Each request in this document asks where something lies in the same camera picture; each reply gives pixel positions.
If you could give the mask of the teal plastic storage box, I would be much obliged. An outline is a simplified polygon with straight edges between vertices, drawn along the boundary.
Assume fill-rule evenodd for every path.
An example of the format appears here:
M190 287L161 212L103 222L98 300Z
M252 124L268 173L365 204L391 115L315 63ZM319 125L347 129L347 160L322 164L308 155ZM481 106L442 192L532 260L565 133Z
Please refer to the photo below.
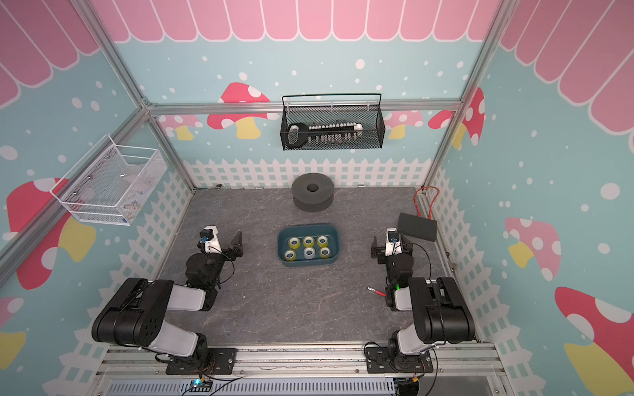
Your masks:
M291 226L277 237L277 256L287 267L332 264L340 251L338 231L331 224Z

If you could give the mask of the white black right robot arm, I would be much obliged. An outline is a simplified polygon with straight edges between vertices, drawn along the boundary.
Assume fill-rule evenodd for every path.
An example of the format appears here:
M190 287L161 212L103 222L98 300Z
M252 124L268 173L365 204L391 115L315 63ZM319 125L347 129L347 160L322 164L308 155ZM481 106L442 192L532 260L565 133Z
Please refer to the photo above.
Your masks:
M413 323L396 331L386 347L373 346L376 356L369 361L413 364L437 347L476 339L475 321L457 282L452 277L414 276L414 246L397 229L386 231L383 247L372 242L371 256L386 268L386 287L368 291L382 297L391 310L412 313Z

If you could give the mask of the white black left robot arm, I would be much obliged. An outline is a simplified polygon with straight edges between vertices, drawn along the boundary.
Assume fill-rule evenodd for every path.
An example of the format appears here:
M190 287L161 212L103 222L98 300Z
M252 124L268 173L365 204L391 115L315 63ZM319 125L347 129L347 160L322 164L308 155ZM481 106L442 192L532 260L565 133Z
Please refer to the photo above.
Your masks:
M221 247L218 229L206 226L197 243L200 249L186 262L184 285L172 280L130 277L108 301L92 324L92 339L124 347L141 347L171 361L209 366L206 337L181 329L166 319L169 311L207 312L216 301L226 262L244 255L243 234L229 247Z

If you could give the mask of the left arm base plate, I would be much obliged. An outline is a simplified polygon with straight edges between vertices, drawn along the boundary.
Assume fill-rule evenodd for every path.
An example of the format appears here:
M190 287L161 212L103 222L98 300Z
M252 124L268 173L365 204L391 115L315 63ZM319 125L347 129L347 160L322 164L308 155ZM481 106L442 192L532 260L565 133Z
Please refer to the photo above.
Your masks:
M231 375L236 363L236 348L208 348L192 357L171 357L165 373L169 376Z

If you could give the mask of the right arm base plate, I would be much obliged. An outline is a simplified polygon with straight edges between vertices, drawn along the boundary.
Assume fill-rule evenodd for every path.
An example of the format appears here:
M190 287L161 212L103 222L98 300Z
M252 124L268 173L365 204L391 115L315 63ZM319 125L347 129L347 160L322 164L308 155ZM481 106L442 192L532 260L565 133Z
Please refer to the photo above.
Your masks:
M424 354L403 355L395 347L367 343L363 347L369 374L413 374L426 375L434 371L431 356Z

